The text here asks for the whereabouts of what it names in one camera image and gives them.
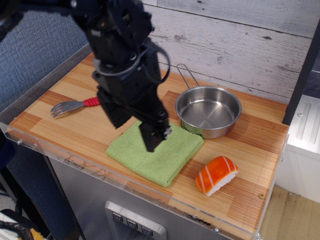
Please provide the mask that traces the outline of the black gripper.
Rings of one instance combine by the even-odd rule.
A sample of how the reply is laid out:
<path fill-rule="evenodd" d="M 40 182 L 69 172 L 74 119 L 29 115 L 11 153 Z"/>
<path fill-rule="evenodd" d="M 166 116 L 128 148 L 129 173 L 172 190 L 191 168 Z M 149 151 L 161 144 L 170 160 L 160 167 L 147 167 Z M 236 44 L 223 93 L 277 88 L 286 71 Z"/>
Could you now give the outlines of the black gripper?
<path fill-rule="evenodd" d="M 168 112 L 157 94 L 169 74 L 161 77 L 157 54 L 168 57 L 159 46 L 145 44 L 126 69 L 107 67 L 95 59 L 92 74 L 98 82 L 97 98 L 110 122 L 117 129 L 132 116 L 142 121 L 139 130 L 150 153 L 172 133 Z"/>

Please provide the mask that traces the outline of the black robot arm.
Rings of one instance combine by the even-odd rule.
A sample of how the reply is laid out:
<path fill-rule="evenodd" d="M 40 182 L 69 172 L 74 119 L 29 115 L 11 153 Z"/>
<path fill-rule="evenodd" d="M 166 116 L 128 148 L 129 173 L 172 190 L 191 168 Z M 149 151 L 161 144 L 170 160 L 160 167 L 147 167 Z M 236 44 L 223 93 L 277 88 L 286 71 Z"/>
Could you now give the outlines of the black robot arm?
<path fill-rule="evenodd" d="M 152 16 L 141 1 L 3 0 L 1 38 L 27 11 L 71 16 L 82 29 L 94 55 L 97 98 L 116 128 L 136 117 L 149 152 L 168 138 L 169 115 L 157 94 L 158 86 L 167 80 L 158 62 L 158 54 L 165 51 L 149 37 L 154 30 Z"/>

